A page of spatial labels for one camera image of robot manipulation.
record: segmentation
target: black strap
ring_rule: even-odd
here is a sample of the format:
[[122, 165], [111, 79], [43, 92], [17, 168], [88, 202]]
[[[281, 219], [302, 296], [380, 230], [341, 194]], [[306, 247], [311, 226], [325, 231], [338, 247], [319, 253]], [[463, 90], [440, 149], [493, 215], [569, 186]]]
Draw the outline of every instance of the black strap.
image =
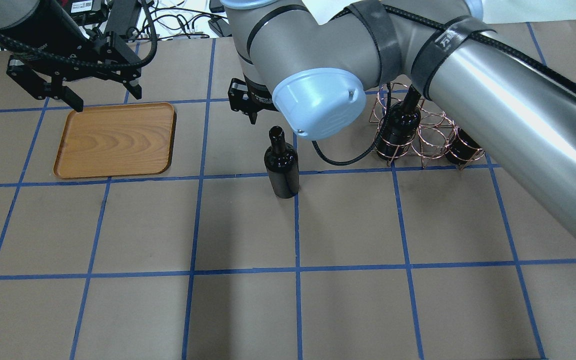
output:
[[279, 16], [285, 12], [290, 12], [293, 10], [301, 10], [304, 12], [310, 12], [310, 11], [308, 11], [307, 7], [305, 7], [303, 5], [297, 5], [297, 4], [280, 6], [280, 7], [277, 7], [276, 9], [270, 11], [263, 18], [261, 18], [259, 21], [257, 21], [256, 24], [254, 25], [254, 27], [252, 28], [252, 30], [250, 30], [250, 34], [248, 34], [248, 39], [246, 41], [247, 54], [250, 56], [250, 47], [252, 46], [252, 41], [255, 39], [255, 36], [257, 36], [257, 33], [259, 32], [259, 30], [261, 30], [261, 28], [263, 28], [270, 20], [272, 20], [276, 16]]
[[439, 67], [471, 34], [494, 31], [486, 23], [472, 16], [460, 16], [446, 23], [446, 31], [437, 31], [423, 44], [412, 64], [412, 83], [430, 100], [430, 82]]
[[397, 43], [393, 20], [379, 0], [354, 2], [346, 7], [361, 21], [372, 37], [379, 55], [379, 76], [371, 87], [386, 84], [400, 74], [402, 50]]

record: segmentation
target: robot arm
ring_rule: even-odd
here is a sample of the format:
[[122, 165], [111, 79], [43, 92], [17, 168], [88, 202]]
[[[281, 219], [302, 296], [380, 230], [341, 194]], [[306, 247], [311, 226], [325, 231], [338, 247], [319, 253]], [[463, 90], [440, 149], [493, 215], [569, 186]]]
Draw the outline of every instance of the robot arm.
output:
[[[64, 100], [80, 112], [82, 98], [64, 82], [94, 77], [119, 82], [141, 99], [138, 78], [147, 61], [141, 61], [115, 32], [92, 35], [90, 39], [83, 36], [57, 0], [0, 0], [0, 44], [13, 52], [6, 73], [31, 96]], [[10, 39], [26, 47], [11, 43]], [[140, 62], [140, 66], [130, 66]]]
[[222, 3], [249, 98], [271, 98], [297, 136], [333, 135], [362, 112], [364, 90], [405, 74], [576, 237], [576, 93], [470, 39], [496, 37], [471, 17], [480, 1], [366, 0], [324, 25], [299, 0]]

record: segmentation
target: grid floor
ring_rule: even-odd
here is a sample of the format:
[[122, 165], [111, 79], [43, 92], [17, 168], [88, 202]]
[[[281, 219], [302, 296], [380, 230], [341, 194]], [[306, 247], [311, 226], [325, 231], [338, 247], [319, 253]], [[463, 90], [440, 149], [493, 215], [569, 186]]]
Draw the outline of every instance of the grid floor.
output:
[[[496, 29], [576, 82], [576, 21]], [[140, 101], [176, 107], [170, 168], [59, 180], [69, 110], [18, 88], [7, 58], [0, 359], [576, 359], [576, 241], [491, 157], [340, 169], [289, 134], [301, 190], [278, 199], [261, 157], [288, 125], [231, 112], [233, 43], [197, 39], [163, 42], [141, 80]], [[71, 88], [135, 102], [111, 82]], [[370, 110], [323, 150], [361, 153]]]

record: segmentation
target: black cable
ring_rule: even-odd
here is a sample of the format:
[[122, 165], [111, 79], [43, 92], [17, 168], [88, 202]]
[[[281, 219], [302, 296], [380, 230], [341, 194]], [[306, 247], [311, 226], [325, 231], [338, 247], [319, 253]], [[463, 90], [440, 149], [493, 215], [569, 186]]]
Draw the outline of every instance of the black cable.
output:
[[185, 28], [190, 30], [190, 23], [188, 22], [188, 19], [185, 16], [183, 16], [183, 14], [180, 14], [180, 13], [176, 14], [176, 16], [177, 16], [177, 18], [182, 18], [183, 23], [185, 23]]
[[[432, 28], [435, 30], [439, 30], [442, 32], [445, 32], [445, 30], [448, 29], [448, 27], [445, 24], [437, 22], [437, 21], [433, 21], [429, 18], [425, 18], [425, 17], [420, 16], [418, 14], [410, 13], [410, 12], [405, 11], [403, 9], [399, 9], [397, 7], [393, 7], [393, 6], [389, 6], [389, 5], [383, 5], [383, 7], [386, 9], [386, 12], [388, 12], [390, 14], [394, 14], [396, 16], [399, 16], [400, 18], [404, 18], [404, 19], [413, 21], [415, 23], [425, 25], [426, 27], [429, 27], [429, 28]], [[574, 81], [570, 80], [569, 78], [565, 77], [564, 75], [561, 75], [557, 71], [555, 71], [555, 70], [551, 69], [550, 67], [540, 63], [539, 61], [533, 59], [532, 57], [524, 54], [523, 52], [517, 50], [516, 48], [509, 46], [509, 45], [506, 45], [505, 43], [503, 43], [501, 41], [490, 38], [490, 37], [488, 37], [484, 34], [480, 34], [480, 33], [471, 34], [468, 38], [472, 39], [472, 40], [474, 40], [480, 44], [491, 46], [492, 48], [495, 48], [495, 49], [505, 53], [506, 55], [510, 55], [510, 57], [513, 57], [514, 59], [517, 59], [517, 60], [523, 62], [524, 64], [526, 64], [527, 66], [529, 66], [533, 70], [537, 71], [538, 73], [542, 73], [542, 75], [544, 75], [546, 78], [548, 78], [549, 80], [551, 80], [555, 84], [559, 85], [563, 89], [566, 89], [567, 91], [576, 95], [576, 83]]]
[[134, 31], [130, 31], [131, 29], [134, 29], [135, 32], [137, 32], [138, 34], [140, 34], [139, 29], [138, 29], [136, 26], [131, 26], [131, 27], [128, 27], [128, 28], [126, 29], [126, 34], [124, 34], [124, 35], [126, 36], [126, 38], [133, 38], [133, 37], [137, 36], [137, 35], [134, 35], [134, 34], [133, 34]]
[[[166, 25], [166, 23], [162, 22], [162, 19], [164, 18], [174, 18], [174, 20], [176, 20], [176, 23], [179, 25], [179, 27], [169, 27], [168, 25]], [[159, 25], [162, 25], [162, 27], [168, 29], [168, 30], [181, 30], [183, 28], [186, 27], [186, 22], [182, 22], [180, 18], [178, 18], [178, 16], [176, 14], [162, 14], [161, 16], [157, 16], [156, 18], [153, 19], [153, 21], [155, 23], [159, 23]]]
[[[185, 2], [186, 2], [186, 0], [183, 0], [182, 2], [179, 2], [178, 4], [174, 4], [174, 5], [169, 6], [169, 8], [180, 7], [180, 6], [182, 6]], [[157, 0], [157, 4], [154, 5], [154, 6], [152, 6], [152, 8], [153, 8], [153, 13], [156, 13], [156, 12], [158, 12], [158, 11], [160, 11], [160, 10], [166, 10], [166, 9], [167, 9], [167, 7], [159, 7], [159, 6], [160, 6], [160, 1]]]
[[222, 16], [221, 14], [215, 14], [215, 13], [208, 13], [206, 11], [201, 11], [201, 10], [195, 10], [195, 9], [187, 9], [185, 7], [175, 7], [175, 6], [171, 6], [171, 7], [162, 7], [158, 10], [177, 10], [180, 12], [191, 12], [191, 13], [197, 13], [197, 14], [205, 14], [208, 16], [213, 16], [215, 18], [220, 18], [220, 19], [228, 19], [226, 16]]
[[[198, 37], [199, 39], [210, 39], [210, 35], [205, 34], [203, 32], [179, 32], [178, 34], [160, 37], [159, 40], [160, 41], [166, 41], [169, 39], [179, 38], [179, 37], [188, 37], [189, 39], [192, 39], [192, 37]], [[134, 40], [135, 41], [148, 40], [148, 38], [136, 38]]]
[[150, 51], [148, 52], [146, 57], [135, 63], [105, 64], [105, 63], [90, 63], [87, 61], [70, 59], [68, 57], [63, 57], [61, 55], [52, 54], [50, 52], [39, 50], [39, 48], [32, 47], [30, 45], [22, 43], [21, 41], [17, 41], [16, 39], [10, 38], [3, 34], [0, 34], [0, 45], [4, 46], [5, 48], [15, 53], [29, 53], [30, 55], [35, 55], [35, 57], [39, 57], [41, 59], [52, 60], [54, 62], [60, 64], [66, 64], [68, 66], [73, 66], [76, 68], [86, 68], [86, 69], [106, 70], [106, 71], [140, 69], [150, 64], [151, 61], [153, 61], [155, 54], [157, 53], [157, 40], [155, 39], [156, 36], [155, 23], [153, 22], [153, 18], [151, 17], [150, 11], [148, 11], [147, 0], [141, 0], [141, 7], [144, 9], [144, 13], [146, 14], [146, 20], [148, 21], [148, 25], [152, 32], [152, 34], [150, 35], [151, 46]]
[[385, 112], [384, 116], [382, 117], [381, 123], [379, 125], [380, 126], [379, 131], [377, 132], [377, 135], [375, 135], [374, 140], [372, 141], [372, 144], [370, 144], [370, 147], [367, 148], [366, 151], [362, 152], [361, 155], [355, 157], [352, 160], [335, 161], [335, 160], [331, 160], [328, 157], [326, 157], [326, 155], [324, 155], [324, 153], [320, 149], [320, 146], [317, 143], [317, 141], [313, 141], [312, 146], [313, 146], [313, 148], [315, 148], [315, 152], [317, 153], [317, 155], [319, 155], [319, 157], [323, 161], [327, 162], [328, 164], [330, 164], [332, 166], [336, 166], [336, 167], [349, 166], [350, 164], [354, 164], [354, 163], [358, 162], [359, 160], [365, 158], [366, 155], [370, 154], [371, 151], [373, 151], [375, 149], [375, 146], [377, 146], [377, 143], [379, 142], [379, 140], [384, 135], [384, 131], [386, 130], [386, 119], [388, 119], [388, 116], [391, 113], [391, 101], [393, 98], [393, 94], [392, 94], [393, 89], [391, 89], [390, 82], [386, 83], [386, 88], [388, 89], [388, 96], [386, 98], [386, 112]]
[[212, 16], [212, 14], [205, 14], [205, 13], [196, 14], [195, 16], [190, 18], [190, 29], [194, 29], [195, 28], [195, 22], [197, 22], [197, 20], [199, 20], [201, 18], [219, 19], [218, 17]]
[[341, 9], [341, 11], [339, 11], [338, 13], [336, 13], [335, 16], [332, 16], [332, 18], [329, 21], [333, 21], [335, 19], [339, 19], [342, 16], [346, 16], [348, 14], [351, 14], [350, 10], [347, 9], [346, 7], [344, 7], [343, 9]]

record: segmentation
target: copper wire rack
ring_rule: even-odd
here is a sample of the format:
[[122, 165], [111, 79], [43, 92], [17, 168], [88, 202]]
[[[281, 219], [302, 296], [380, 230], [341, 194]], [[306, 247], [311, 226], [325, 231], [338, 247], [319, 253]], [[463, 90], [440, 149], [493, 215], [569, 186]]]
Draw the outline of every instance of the copper wire rack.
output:
[[[409, 85], [403, 84], [401, 82], [391, 82], [390, 87], [392, 89], [391, 101], [394, 104], [403, 100], [403, 96], [406, 95]], [[375, 98], [374, 105], [368, 119], [370, 123], [377, 124], [377, 134], [379, 133], [380, 127], [382, 126], [382, 120], [384, 118], [384, 113], [386, 112], [387, 94], [388, 89], [384, 84], [381, 88], [379, 88], [379, 91], [377, 92], [377, 96]], [[480, 147], [475, 148], [461, 139], [458, 134], [459, 127], [455, 124], [454, 121], [446, 116], [446, 112], [439, 109], [439, 107], [437, 107], [437, 105], [435, 105], [432, 101], [421, 98], [417, 107], [422, 114], [422, 119], [421, 123], [416, 129], [416, 133], [410, 139], [410, 141], [403, 145], [395, 145], [389, 143], [386, 141], [386, 139], [383, 139], [387, 145], [395, 148], [394, 154], [398, 155], [388, 156], [384, 155], [384, 153], [381, 153], [379, 150], [375, 150], [375, 152], [382, 155], [382, 157], [388, 158], [386, 160], [387, 166], [391, 166], [393, 161], [401, 157], [418, 157], [421, 162], [421, 167], [425, 169], [427, 166], [429, 166], [432, 160], [438, 160], [444, 157], [446, 153], [450, 152], [451, 155], [453, 155], [455, 158], [464, 162], [464, 164], [456, 166], [459, 170], [462, 170], [473, 162], [476, 162], [477, 160], [484, 157], [485, 151]], [[433, 108], [436, 108], [438, 111], [431, 111], [430, 109]], [[457, 142], [461, 142], [464, 146], [467, 146], [473, 150], [473, 155], [469, 159], [462, 159], [451, 150], [453, 144]]]

